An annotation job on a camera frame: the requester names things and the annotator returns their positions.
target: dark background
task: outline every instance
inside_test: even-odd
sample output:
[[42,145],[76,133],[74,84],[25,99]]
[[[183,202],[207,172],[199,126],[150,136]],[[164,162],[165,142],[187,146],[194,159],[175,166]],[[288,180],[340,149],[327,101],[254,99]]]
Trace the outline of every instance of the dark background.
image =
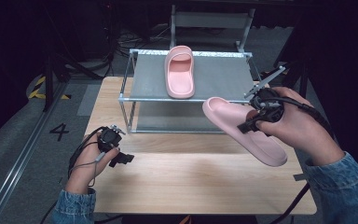
[[[107,36],[115,38],[126,27],[147,39],[150,28],[169,22],[170,13],[169,5],[156,4],[0,0],[0,127],[27,104],[25,90],[43,71],[50,50],[76,62],[103,57]],[[103,31],[107,24],[109,34]],[[296,27],[277,61],[304,62],[338,142],[358,160],[358,1],[325,1],[309,10],[263,7],[253,26]]]

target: gray floor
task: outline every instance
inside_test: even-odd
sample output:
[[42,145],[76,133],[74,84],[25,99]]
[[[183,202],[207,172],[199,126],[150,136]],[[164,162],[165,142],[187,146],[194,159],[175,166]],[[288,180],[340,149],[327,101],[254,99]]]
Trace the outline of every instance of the gray floor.
[[[291,28],[260,28],[251,29],[247,39],[245,50],[254,54],[254,61],[259,72],[273,69],[272,65],[277,58],[287,37],[291,34]],[[234,30],[213,31],[201,29],[185,29],[177,34],[178,45],[188,45],[193,50],[232,51],[235,52],[234,42],[241,33]],[[152,38],[152,42],[143,49],[169,49],[169,34],[166,32],[159,38]],[[123,44],[125,47],[139,47],[134,44]],[[122,76],[125,72],[126,57],[118,53],[113,61],[113,74],[108,76]],[[96,71],[103,75],[105,69]],[[34,87],[38,77],[29,85],[28,95]],[[7,192],[7,199],[3,201],[0,210],[0,223],[39,223],[57,200],[58,193],[65,184],[68,160],[80,143],[90,118],[93,102],[97,96],[100,80],[91,80],[83,75],[73,75],[64,91],[72,96],[69,100],[59,100],[48,116],[48,121],[38,129],[40,136],[34,140],[34,147],[27,149],[30,157],[23,171],[17,174],[18,183],[13,183],[15,188]],[[280,85],[277,78],[271,85]],[[309,83],[308,99],[322,110],[318,98]],[[15,165],[17,158],[23,152],[24,146],[29,141],[29,136],[35,132],[35,127],[43,113],[44,100],[30,99],[21,111],[0,130],[0,189],[10,170]],[[66,133],[58,141],[59,135],[49,131],[55,127],[66,124]],[[306,155],[297,151],[301,163]],[[312,192],[315,201],[319,204],[318,195]],[[296,216],[295,223],[322,223],[321,213],[318,211],[312,216]],[[97,214],[96,219],[105,219],[110,215]],[[257,216],[258,223],[270,223],[275,216]],[[287,218],[283,223],[290,223]]]

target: blue sleeve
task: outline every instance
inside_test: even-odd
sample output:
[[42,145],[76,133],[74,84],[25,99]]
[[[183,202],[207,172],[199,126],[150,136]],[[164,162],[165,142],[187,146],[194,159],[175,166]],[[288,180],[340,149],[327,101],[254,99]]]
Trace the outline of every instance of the blue sleeve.
[[73,194],[62,190],[53,210],[53,223],[94,223],[95,195],[94,189],[89,194]]
[[358,163],[348,152],[329,165],[308,165],[305,172],[321,196],[324,223],[358,223]]

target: pink slide sandal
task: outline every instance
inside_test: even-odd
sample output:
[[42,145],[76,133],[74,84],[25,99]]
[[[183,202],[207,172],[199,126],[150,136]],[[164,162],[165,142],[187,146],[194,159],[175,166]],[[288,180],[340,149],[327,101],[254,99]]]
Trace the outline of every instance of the pink slide sandal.
[[188,46],[176,46],[165,58],[165,81],[172,98],[186,99],[194,95],[194,58]]
[[205,116],[223,132],[230,135],[257,159],[269,166],[281,166],[287,162],[286,152],[271,137],[262,132],[242,133],[237,126],[246,121],[250,105],[232,104],[220,97],[212,97],[202,105]]

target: glass shelf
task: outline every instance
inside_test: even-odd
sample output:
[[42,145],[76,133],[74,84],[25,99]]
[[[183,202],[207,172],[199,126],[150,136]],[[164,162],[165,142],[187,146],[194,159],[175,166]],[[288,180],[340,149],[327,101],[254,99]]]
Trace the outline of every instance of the glass shelf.
[[[168,50],[131,49],[118,97],[129,133],[221,133],[203,114],[202,103],[222,97],[247,104],[243,94],[254,82],[249,60],[252,53],[193,51],[195,94],[173,99],[165,86],[164,61]],[[125,94],[130,70],[131,91]],[[132,103],[130,114],[125,103]]]

